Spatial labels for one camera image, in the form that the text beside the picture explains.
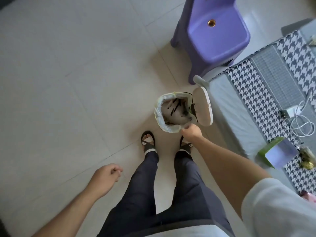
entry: open lid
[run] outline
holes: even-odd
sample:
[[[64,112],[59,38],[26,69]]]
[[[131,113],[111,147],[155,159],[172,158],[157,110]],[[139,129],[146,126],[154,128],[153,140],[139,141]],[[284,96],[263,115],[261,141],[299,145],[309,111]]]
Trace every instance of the open lid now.
[[[209,95],[204,87],[196,88],[192,93],[195,115],[203,126],[213,123],[213,113]]]

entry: white shirt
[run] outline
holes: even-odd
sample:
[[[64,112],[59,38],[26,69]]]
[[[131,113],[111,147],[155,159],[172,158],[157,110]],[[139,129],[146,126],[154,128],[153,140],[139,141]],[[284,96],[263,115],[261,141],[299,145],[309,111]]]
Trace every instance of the white shirt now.
[[[241,206],[245,226],[254,237],[316,236],[316,205],[301,198],[277,179],[258,182]],[[215,225],[173,229],[151,237],[227,237]]]

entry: white sleeve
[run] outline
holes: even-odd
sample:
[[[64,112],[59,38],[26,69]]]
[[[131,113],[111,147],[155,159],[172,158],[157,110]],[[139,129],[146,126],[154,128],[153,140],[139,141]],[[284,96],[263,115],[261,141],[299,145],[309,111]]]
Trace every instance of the white sleeve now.
[[[316,236],[316,205],[272,178],[258,182],[246,195],[241,215],[256,237]]]

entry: black sandal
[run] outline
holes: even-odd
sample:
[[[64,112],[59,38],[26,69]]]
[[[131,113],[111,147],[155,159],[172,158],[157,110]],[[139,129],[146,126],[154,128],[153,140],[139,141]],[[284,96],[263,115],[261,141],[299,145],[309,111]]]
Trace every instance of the black sandal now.
[[[145,136],[145,135],[147,135],[147,134],[150,134],[151,135],[151,137],[147,137],[145,140],[143,140],[143,137]],[[144,146],[144,153],[145,153],[145,155],[148,153],[148,152],[151,152],[151,151],[155,151],[155,152],[157,152],[156,151],[156,147],[155,147],[155,137],[154,137],[154,135],[152,134],[152,132],[151,131],[145,131],[143,134],[142,134],[142,136],[141,136],[141,138],[140,138],[140,141],[141,141],[141,144]]]
[[[186,140],[183,140],[183,136],[181,136],[181,139],[180,139],[180,149],[179,151],[185,151],[187,152],[189,155],[191,155],[191,147],[193,147],[193,144],[186,141]]]

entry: person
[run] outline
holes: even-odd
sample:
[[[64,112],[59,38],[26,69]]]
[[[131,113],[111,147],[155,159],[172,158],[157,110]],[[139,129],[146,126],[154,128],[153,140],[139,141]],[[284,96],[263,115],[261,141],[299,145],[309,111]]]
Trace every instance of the person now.
[[[159,156],[150,131],[141,137],[145,159],[98,234],[103,236],[234,236],[218,197],[205,186],[190,155],[194,146],[253,236],[315,236],[316,208],[272,179],[252,161],[211,143],[196,125],[182,129],[175,155],[172,205],[156,214],[154,180]],[[98,169],[87,187],[34,237],[75,236],[93,204],[119,180],[123,169]]]

